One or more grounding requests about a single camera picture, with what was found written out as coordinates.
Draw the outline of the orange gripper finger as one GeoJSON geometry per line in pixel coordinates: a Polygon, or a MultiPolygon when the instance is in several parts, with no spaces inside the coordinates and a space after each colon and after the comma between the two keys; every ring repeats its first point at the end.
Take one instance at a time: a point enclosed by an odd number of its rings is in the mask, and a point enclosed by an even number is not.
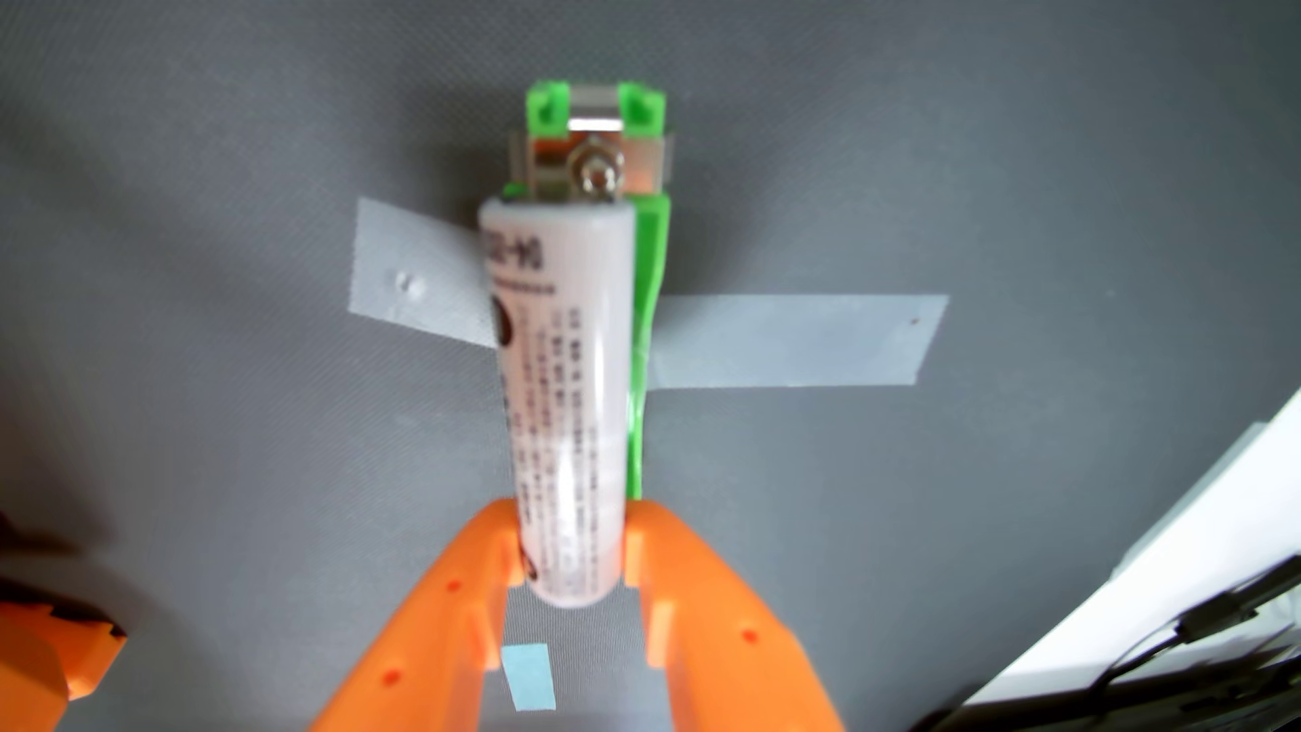
{"type": "Polygon", "coordinates": [[[675,731],[843,731],[798,637],[671,510],[628,503],[623,579],[675,731]]]}
{"type": "Polygon", "coordinates": [[[311,731],[475,731],[523,582],[513,499],[462,527],[334,690],[311,731]]]}

